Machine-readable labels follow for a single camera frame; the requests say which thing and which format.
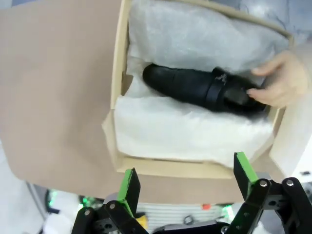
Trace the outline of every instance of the open box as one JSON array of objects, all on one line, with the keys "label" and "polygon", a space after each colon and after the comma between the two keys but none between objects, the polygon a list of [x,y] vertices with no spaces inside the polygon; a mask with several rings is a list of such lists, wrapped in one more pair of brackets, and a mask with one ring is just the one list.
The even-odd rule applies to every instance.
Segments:
[{"label": "open box", "polygon": [[[289,40],[289,45],[292,46],[294,41],[291,34],[280,29],[276,25],[255,18],[243,12],[237,11],[231,7],[227,7],[215,2],[207,0],[178,0],[181,2],[200,5],[218,11],[232,19],[244,20],[250,23],[255,23],[268,27]],[[118,151],[116,143],[116,135],[114,128],[114,109],[116,100],[120,95],[125,94],[132,78],[126,75],[126,61],[128,49],[128,17],[131,7],[131,0],[123,0],[120,8],[117,36],[115,43],[112,89],[111,89],[111,110],[103,123],[103,129],[106,135],[107,146],[110,157],[115,169],[118,172],[124,172],[128,168],[136,168],[139,174],[152,176],[172,176],[185,178],[231,178],[233,172],[222,165],[211,162],[189,162],[189,161],[168,161],[159,159],[144,159],[135,158],[123,154]],[[283,118],[283,110],[271,108],[269,119],[274,126],[274,134],[276,135]],[[262,154],[267,154],[269,148],[274,144],[273,139],[260,149],[253,158],[257,158]]]}]

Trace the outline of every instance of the screw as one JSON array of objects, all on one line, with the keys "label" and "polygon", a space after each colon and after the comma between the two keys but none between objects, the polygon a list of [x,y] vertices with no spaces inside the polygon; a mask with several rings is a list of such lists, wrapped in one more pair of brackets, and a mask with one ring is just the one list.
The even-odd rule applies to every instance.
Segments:
[{"label": "screw", "polygon": [[287,184],[288,186],[293,186],[293,182],[292,182],[290,179],[286,181],[286,184]]},{"label": "screw", "polygon": [[223,227],[221,228],[221,233],[222,233],[222,234],[225,234],[225,232],[226,232],[227,229],[228,229],[228,226],[223,226]]},{"label": "screw", "polygon": [[114,208],[115,208],[115,204],[114,203],[110,204],[109,209],[114,209]]},{"label": "screw", "polygon": [[260,181],[260,186],[261,187],[267,187],[268,186],[268,183],[264,180]]}]

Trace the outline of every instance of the brown table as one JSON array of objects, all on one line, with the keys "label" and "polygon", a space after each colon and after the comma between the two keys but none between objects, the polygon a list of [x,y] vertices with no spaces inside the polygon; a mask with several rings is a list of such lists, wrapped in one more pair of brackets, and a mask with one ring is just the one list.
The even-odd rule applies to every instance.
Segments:
[{"label": "brown table", "polygon": [[[120,0],[41,0],[0,11],[0,138],[13,173],[81,195],[116,192],[101,128]],[[268,157],[256,170],[282,178]],[[140,201],[242,200],[234,179],[141,175]]]}]

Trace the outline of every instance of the white tissue paper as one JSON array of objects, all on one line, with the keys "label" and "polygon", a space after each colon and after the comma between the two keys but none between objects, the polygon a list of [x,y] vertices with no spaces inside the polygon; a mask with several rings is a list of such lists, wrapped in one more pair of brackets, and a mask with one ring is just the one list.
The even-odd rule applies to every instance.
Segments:
[{"label": "white tissue paper", "polygon": [[233,167],[234,152],[251,159],[269,138],[266,117],[250,120],[163,97],[142,79],[151,62],[239,73],[287,48],[267,28],[228,19],[207,8],[180,2],[132,0],[127,74],[133,82],[117,99],[114,119],[118,150],[130,156],[213,161]]}]

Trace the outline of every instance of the red object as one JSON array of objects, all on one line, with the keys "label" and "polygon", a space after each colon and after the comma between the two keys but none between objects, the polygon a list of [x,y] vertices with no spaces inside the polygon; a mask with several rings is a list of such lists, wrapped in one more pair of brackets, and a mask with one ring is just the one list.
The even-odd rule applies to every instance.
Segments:
[{"label": "red object", "polygon": [[211,204],[202,204],[201,208],[202,208],[202,210],[207,211],[211,208]]}]

